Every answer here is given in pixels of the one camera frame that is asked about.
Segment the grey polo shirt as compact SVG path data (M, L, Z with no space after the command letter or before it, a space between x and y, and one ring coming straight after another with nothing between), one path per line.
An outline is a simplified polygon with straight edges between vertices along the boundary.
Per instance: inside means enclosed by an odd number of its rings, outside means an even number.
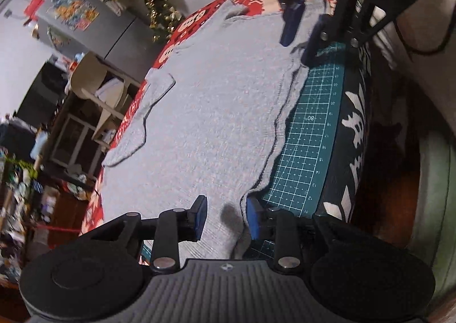
M103 161L103 218L156 217L203 195L202 238L182 243L180 257L241 257L250 244L247 195L267 186L284 147L286 120L308 76L302 52L326 6L307 0L285 47L280 12L250 16L226 1L150 71L137 112Z

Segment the green cutting mat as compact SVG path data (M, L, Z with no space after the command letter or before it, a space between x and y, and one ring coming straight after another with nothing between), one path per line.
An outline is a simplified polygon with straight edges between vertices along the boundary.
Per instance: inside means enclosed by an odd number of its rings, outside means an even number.
M334 43L318 52L294 110L288 117L283 150L268 186L249 198L263 207L310 218L318 208L335 140L345 46Z

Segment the small christmas tree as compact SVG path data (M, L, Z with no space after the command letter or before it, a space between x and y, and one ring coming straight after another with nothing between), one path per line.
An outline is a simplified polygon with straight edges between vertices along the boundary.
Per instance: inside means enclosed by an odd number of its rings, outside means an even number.
M165 43L184 20L184 16L167 0L144 0L148 9L149 28L155 43Z

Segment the white drawer unit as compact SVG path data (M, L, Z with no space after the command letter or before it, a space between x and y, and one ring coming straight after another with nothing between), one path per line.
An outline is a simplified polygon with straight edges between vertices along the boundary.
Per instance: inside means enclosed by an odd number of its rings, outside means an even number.
M68 114L50 153L50 161L94 179L101 169L101 145L92 140L95 127Z

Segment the black monitor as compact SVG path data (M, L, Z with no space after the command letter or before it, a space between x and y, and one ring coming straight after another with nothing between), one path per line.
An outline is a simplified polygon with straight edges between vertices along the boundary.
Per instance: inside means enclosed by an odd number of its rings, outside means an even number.
M67 80L63 70L45 62L26 92L16 116L35 128L47 124L65 95Z

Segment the beige plastic chair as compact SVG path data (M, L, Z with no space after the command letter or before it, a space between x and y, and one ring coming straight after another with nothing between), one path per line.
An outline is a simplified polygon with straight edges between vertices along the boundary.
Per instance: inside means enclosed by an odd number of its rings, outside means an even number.
M120 122L131 104L128 89L139 89L141 83L102 61L93 52L85 54L69 78L69 90L79 99L87 99L101 109L101 116L92 140L109 147L103 134L116 129L114 120Z

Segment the grey refrigerator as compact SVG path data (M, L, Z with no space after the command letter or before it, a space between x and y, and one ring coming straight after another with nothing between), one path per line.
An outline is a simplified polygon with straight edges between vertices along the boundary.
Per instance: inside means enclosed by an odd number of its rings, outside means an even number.
M137 81L163 49L140 18L117 16L99 0L45 0L36 17L43 44L70 59L93 52Z

